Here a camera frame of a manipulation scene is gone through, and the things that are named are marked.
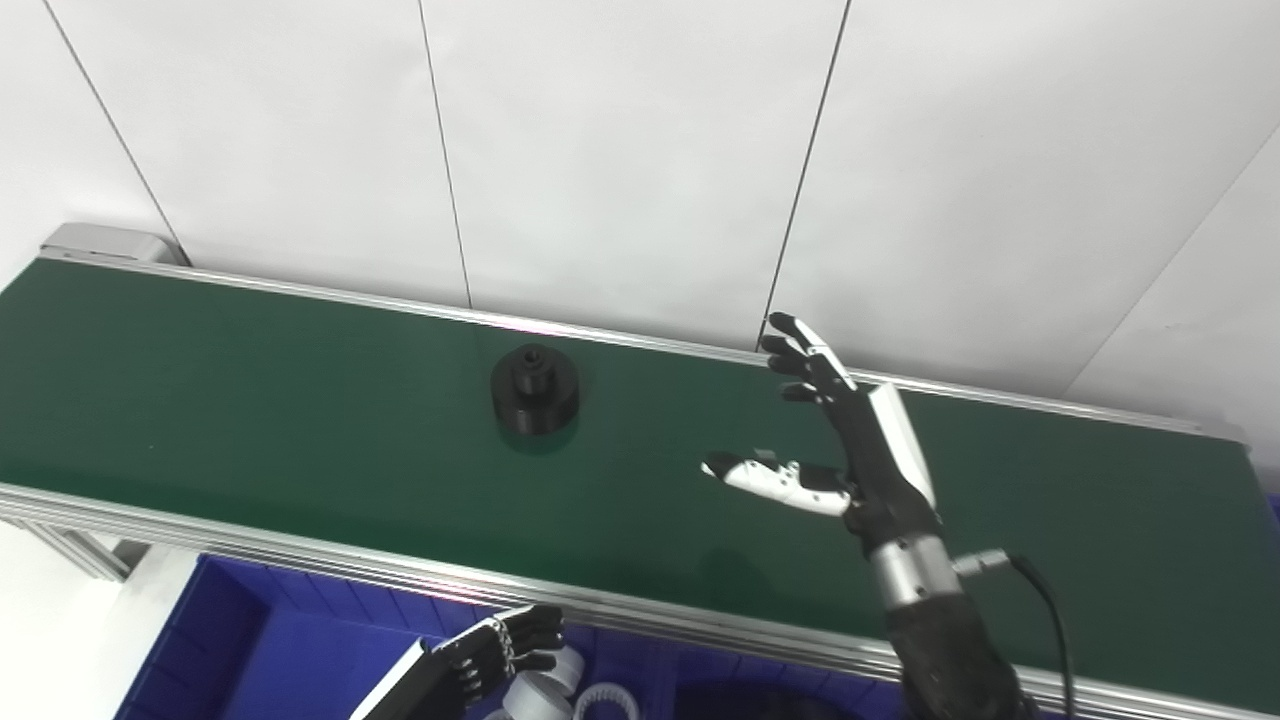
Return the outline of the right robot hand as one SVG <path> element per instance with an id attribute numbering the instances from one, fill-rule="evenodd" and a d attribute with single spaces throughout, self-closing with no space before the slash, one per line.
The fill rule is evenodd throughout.
<path id="1" fill-rule="evenodd" d="M 773 333 L 760 338 L 771 370 L 791 377 L 780 389 L 788 402 L 822 410 L 845 456 L 845 468 L 781 462 L 726 451 L 708 454 L 701 471 L 763 498 L 841 518 L 864 555 L 879 547 L 942 536 L 931 493 L 919 488 L 927 468 L 913 427 L 888 383 L 860 384 L 805 322 L 772 313 Z"/>

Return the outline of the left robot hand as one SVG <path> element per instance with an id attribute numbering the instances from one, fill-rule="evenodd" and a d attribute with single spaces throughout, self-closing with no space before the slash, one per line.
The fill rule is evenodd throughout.
<path id="1" fill-rule="evenodd" d="M 375 683 L 352 719 L 462 719 L 509 679 L 556 667 L 564 614 L 534 603 L 484 618 L 440 644 L 415 641 Z"/>

